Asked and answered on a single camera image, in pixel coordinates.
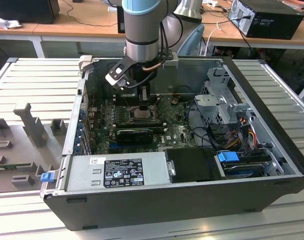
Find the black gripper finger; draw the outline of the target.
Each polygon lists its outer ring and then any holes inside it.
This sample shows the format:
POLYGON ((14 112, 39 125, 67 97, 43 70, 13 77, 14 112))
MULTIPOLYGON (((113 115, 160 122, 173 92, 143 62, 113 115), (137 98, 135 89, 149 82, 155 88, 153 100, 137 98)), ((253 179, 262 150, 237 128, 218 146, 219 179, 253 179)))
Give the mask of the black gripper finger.
POLYGON ((143 85, 139 87, 139 108, 144 111, 150 105, 150 86, 143 85))

